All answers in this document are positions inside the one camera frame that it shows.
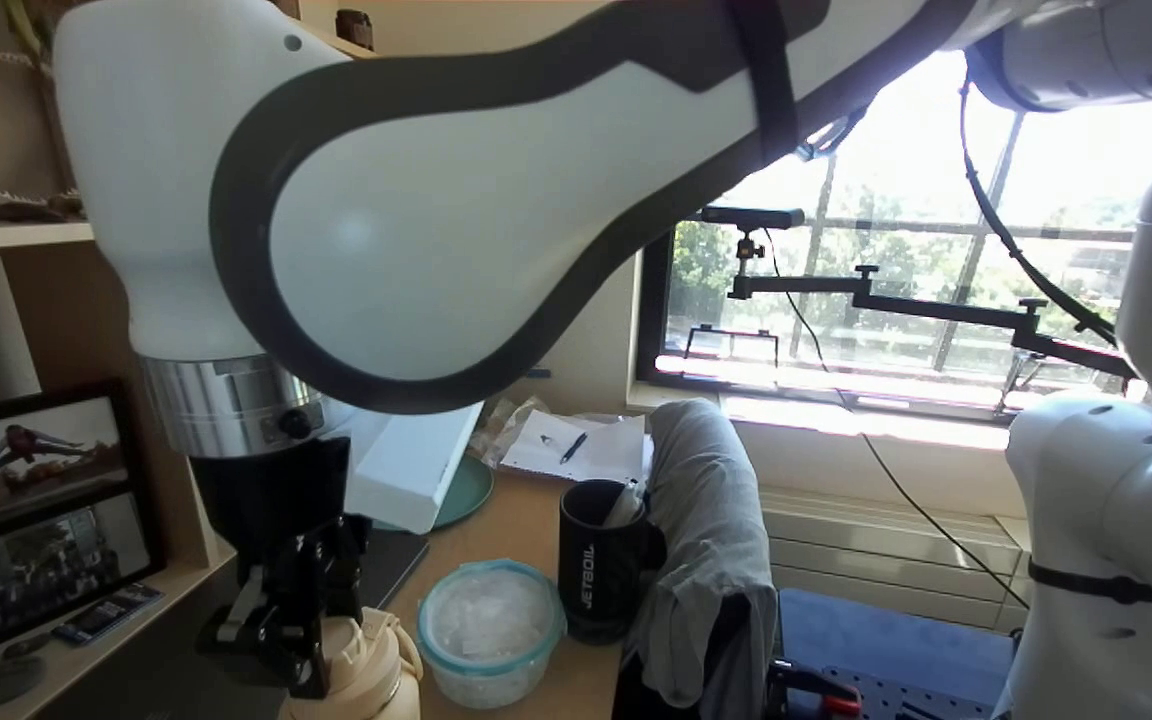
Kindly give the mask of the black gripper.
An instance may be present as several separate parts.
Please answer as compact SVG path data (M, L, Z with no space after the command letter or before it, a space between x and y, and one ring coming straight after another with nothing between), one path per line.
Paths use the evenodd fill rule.
M348 440L193 466L214 529L236 554L236 596L200 629L233 682L323 698L330 618L362 618L362 546L344 519Z

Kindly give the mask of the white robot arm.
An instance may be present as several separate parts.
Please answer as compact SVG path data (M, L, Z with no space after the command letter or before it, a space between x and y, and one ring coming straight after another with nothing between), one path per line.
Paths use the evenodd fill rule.
M934 53L990 101L1152 101L1152 0L83 0L60 130L137 358L385 412L522 382L676 222ZM1008 466L1033 614L1006 720L1152 720L1152 195L1118 325L1143 400L1045 400Z

